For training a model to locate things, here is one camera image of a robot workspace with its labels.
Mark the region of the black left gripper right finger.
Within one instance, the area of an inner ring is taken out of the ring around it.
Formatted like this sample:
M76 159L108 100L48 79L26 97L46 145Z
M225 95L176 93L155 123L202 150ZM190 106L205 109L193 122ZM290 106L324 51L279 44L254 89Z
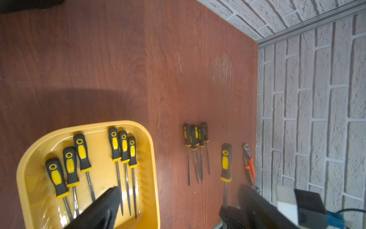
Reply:
M297 229L275 206L260 196L249 185L238 190L239 221L245 229Z

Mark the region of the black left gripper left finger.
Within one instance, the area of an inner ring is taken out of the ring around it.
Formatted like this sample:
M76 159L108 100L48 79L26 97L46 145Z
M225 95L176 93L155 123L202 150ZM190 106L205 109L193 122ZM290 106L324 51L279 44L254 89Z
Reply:
M65 229L113 229L120 206L118 187L109 188Z

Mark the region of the yellow plastic tray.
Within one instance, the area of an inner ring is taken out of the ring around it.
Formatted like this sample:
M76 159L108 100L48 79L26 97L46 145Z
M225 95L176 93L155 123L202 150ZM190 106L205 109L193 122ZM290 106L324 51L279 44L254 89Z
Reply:
M108 129L115 127L135 137L137 166L132 169L112 160ZM46 160L63 159L63 149L73 146L73 137L85 136L91 163L89 174L76 169L80 179L70 188L66 200L56 197L54 185L46 169ZM33 143L24 153L17 168L17 186L23 217L28 229L62 229L76 216L74 202L80 212L92 203L90 190L97 198L112 187L121 187L123 208L118 209L117 229L158 229L161 227L158 185L153 140L147 129L133 121L113 121L68 127L53 131Z

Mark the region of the black yellow file five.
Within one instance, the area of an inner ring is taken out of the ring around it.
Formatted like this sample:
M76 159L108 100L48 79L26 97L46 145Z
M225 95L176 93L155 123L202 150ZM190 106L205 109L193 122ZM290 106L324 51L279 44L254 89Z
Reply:
M231 181L230 172L232 161L232 146L229 143L223 143L221 148L221 168L222 173L220 179L225 182L223 194L223 208L227 208L227 183Z

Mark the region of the black yellow file tool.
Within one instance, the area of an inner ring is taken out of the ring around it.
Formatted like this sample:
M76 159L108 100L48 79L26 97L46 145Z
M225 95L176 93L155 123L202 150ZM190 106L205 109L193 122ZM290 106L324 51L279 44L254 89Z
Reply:
M196 177L197 177L197 183L199 184L199 167L198 167L198 160L197 160L197 146L199 145L198 143L198 133L197 133L197 125L193 124L191 125L191 149L193 150L194 153L194 163L195 163L195 170L196 170Z

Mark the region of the black yellow file ten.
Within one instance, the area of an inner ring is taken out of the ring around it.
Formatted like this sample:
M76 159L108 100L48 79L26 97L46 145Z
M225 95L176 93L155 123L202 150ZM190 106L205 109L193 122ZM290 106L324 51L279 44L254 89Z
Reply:
M204 128L204 142L206 143L206 156L207 156L208 174L210 175L211 170L210 170L209 149L208 149L208 142L209 142L208 123L203 122L202 127Z

